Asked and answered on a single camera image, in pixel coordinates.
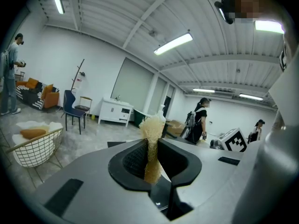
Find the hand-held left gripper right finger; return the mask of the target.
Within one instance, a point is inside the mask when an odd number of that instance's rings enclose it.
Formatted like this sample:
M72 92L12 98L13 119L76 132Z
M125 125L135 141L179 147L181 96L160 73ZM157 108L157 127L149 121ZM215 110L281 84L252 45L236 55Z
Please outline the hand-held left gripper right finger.
M162 176L170 182L166 216L174 220L195 210L223 187L243 153L159 139L157 156Z

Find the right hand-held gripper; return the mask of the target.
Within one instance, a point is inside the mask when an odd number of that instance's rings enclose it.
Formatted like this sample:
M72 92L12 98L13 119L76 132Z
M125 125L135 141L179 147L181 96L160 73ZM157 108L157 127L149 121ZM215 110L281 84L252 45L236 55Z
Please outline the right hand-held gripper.
M232 152L244 152L247 142L239 128L231 129L219 138L211 140L211 149L220 149Z

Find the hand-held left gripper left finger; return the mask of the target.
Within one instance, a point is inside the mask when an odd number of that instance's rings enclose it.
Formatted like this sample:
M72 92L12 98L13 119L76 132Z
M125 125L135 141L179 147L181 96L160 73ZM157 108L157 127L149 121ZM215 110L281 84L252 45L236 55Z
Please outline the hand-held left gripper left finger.
M135 140L78 157L36 189L35 201L45 206L69 179L76 179L83 184L59 220L72 224L168 223L148 193L124 189L108 171L113 156L144 143Z

